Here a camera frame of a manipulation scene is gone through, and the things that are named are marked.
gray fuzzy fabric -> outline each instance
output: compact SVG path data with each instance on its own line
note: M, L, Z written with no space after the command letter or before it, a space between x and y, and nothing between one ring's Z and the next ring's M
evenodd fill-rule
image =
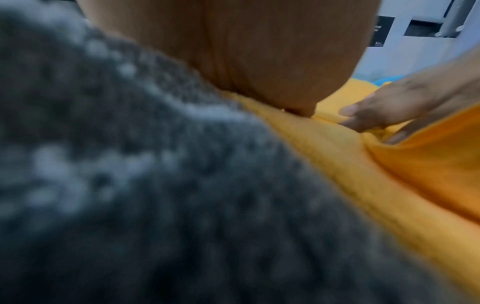
M256 117L0 0L0 303L457 303Z

gray sweater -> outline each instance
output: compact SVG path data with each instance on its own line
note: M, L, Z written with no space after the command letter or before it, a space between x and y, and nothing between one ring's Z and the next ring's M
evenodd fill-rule
M193 71L0 0L0 303L457 302Z

skin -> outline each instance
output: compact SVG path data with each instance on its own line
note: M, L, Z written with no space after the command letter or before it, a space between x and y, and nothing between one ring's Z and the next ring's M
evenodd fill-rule
M462 57L380 88L340 110L341 124L358 132L413 120L386 143L397 144L416 131L480 102L480 46Z
M292 113L351 76L380 0L79 0L100 28L161 50L220 89Z

yellow towel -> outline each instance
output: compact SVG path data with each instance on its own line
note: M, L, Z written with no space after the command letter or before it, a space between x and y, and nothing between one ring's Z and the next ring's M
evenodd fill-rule
M356 133L338 109L377 87L350 80L312 119L226 93L262 117L350 201L398 240L480 296L480 106L448 117L395 146L400 126Z

yellow fabric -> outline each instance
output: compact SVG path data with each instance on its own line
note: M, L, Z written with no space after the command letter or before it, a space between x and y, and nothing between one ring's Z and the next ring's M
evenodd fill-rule
M358 207L480 296L480 106L387 146L400 126L358 134L336 124L376 86L350 80L312 119L227 93L267 121Z

